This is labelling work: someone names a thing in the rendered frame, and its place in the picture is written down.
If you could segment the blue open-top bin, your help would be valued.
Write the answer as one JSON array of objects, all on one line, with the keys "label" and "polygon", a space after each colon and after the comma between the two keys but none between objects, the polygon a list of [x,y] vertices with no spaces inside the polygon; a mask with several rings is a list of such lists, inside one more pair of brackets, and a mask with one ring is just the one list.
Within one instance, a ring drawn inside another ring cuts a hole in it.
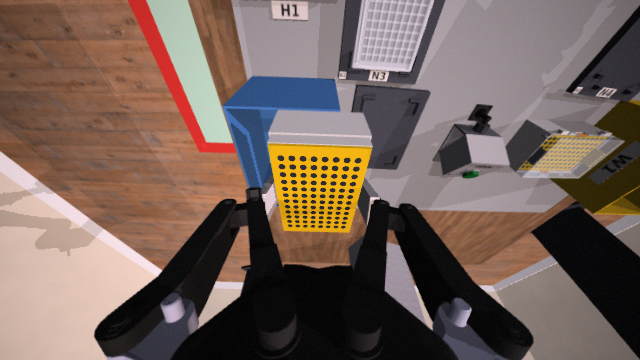
[{"label": "blue open-top bin", "polygon": [[267,141],[277,110],[340,112],[340,105],[335,79],[252,76],[223,109],[248,187],[261,188],[273,174]]}]

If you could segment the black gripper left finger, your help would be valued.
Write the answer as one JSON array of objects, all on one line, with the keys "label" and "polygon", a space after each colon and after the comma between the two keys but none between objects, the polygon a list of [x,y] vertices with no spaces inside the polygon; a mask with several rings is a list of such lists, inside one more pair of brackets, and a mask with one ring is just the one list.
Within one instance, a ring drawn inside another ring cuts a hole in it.
[{"label": "black gripper left finger", "polygon": [[235,199],[220,201],[162,272],[99,323],[94,338],[107,360],[170,360],[198,329],[243,226],[249,232],[258,342],[268,350],[290,343],[296,305],[269,224],[278,203],[273,174],[261,188],[246,189],[246,202],[247,209]]}]

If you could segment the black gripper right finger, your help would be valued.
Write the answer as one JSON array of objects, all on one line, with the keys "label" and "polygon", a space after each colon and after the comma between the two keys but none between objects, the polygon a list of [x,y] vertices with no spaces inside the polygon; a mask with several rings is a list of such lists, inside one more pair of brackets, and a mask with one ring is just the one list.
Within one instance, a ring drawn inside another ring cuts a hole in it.
[{"label": "black gripper right finger", "polygon": [[350,347],[365,352],[379,340],[389,229],[394,230],[433,331],[459,360],[523,360],[534,343],[529,329],[471,279],[415,206],[402,203],[389,211],[389,202],[365,177],[357,205],[367,228],[340,323]]}]

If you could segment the yellow open-top bin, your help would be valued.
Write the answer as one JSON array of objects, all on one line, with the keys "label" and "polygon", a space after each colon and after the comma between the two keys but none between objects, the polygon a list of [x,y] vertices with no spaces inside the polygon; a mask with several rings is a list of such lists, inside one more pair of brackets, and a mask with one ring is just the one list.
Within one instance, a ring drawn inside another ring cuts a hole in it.
[{"label": "yellow open-top bin", "polygon": [[640,215],[640,101],[620,101],[594,126],[625,142],[579,179],[549,179],[592,214]]}]

